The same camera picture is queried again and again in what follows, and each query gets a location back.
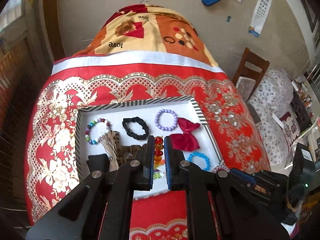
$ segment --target chair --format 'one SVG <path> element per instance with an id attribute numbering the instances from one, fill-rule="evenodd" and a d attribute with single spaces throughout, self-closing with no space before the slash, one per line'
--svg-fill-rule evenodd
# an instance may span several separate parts
<path id="1" fill-rule="evenodd" d="M 262 71 L 257 72 L 255 70 L 248 68 L 247 66 L 245 66 L 245 62 L 250 62 L 251 64 L 260 68 Z M 263 75 L 267 71 L 269 64 L 270 64 L 269 61 L 264 60 L 263 58 L 251 52 L 248 48 L 245 48 L 239 67 L 237 69 L 237 72 L 233 76 L 233 80 L 232 80 L 233 84 L 236 85 L 237 80 L 240 76 L 254 79 L 256 83 L 252 89 L 252 92 L 251 92 L 252 94 L 257 88 L 258 84 L 260 83 Z"/>

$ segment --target blue bracelet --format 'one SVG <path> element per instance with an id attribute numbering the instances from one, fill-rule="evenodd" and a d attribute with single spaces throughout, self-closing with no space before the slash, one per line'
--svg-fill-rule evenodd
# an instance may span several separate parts
<path id="1" fill-rule="evenodd" d="M 205 160 L 205 163 L 207 164 L 207 166 L 206 166 L 204 169 L 202 169 L 202 170 L 204 170 L 204 171 L 209 171 L 209 170 L 210 170 L 210 167 L 211 167 L 209 157 L 208 157 L 207 155 L 205 155 L 204 153 L 194 152 L 194 153 L 191 153 L 191 154 L 189 155 L 188 161 L 194 163 L 194 162 L 192 161 L 192 159 L 193 159 L 193 157 L 195 157 L 195 156 L 198 156 L 198 157 L 200 157 L 200 158 L 202 158 L 202 159 Z"/>

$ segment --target orange blanket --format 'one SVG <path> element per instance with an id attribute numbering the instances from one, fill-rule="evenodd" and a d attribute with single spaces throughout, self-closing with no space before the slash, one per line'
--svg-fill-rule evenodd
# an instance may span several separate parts
<path id="1" fill-rule="evenodd" d="M 191 23 L 173 10 L 132 5 L 117 11 L 77 55 L 148 50 L 179 54 L 218 66 Z"/>

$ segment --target black cloth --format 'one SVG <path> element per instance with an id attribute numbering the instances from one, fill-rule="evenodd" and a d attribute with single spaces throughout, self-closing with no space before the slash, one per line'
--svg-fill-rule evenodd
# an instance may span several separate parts
<path id="1" fill-rule="evenodd" d="M 106 153 L 100 155 L 89 155 L 87 165 L 90 172 L 96 170 L 108 172 L 110 167 L 110 160 Z"/>

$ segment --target metal bolt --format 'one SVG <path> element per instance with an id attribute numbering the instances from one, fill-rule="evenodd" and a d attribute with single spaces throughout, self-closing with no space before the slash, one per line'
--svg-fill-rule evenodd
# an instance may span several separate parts
<path id="1" fill-rule="evenodd" d="M 137 167 L 140 165 L 140 162 L 138 160 L 133 160 L 133 161 L 130 161 L 130 165 L 132 167 Z"/>
<path id="2" fill-rule="evenodd" d="M 96 179 L 96 178 L 101 177 L 102 172 L 101 171 L 94 171 L 91 175 L 92 175 L 92 177 L 94 177 Z"/>
<path id="3" fill-rule="evenodd" d="M 183 160 L 183 161 L 180 162 L 180 165 L 181 165 L 182 167 L 188 167 L 188 166 L 190 165 L 190 162 L 189 162 L 189 161 L 186 161 L 186 160 Z"/>
<path id="4" fill-rule="evenodd" d="M 228 176 L 228 173 L 226 171 L 218 171 L 218 176 L 221 178 L 225 178 Z"/>

